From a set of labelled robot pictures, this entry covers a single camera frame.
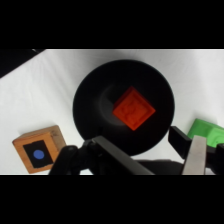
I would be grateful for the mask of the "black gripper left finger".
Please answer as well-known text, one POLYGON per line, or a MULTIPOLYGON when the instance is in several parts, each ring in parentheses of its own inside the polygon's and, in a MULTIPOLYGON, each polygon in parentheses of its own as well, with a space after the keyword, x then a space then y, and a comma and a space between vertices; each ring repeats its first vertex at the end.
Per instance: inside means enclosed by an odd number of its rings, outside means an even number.
POLYGON ((88 149, 94 157, 93 170, 100 175, 153 175, 103 136, 91 139, 88 149))

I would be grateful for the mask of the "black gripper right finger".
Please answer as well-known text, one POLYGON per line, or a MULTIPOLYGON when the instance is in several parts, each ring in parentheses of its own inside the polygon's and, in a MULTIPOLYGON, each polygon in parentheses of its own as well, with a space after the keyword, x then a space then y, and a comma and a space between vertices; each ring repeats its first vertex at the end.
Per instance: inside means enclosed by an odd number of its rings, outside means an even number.
POLYGON ((179 128, 169 129, 168 142, 184 160, 183 175, 204 175, 206 166, 207 140, 201 136, 190 139, 179 128))

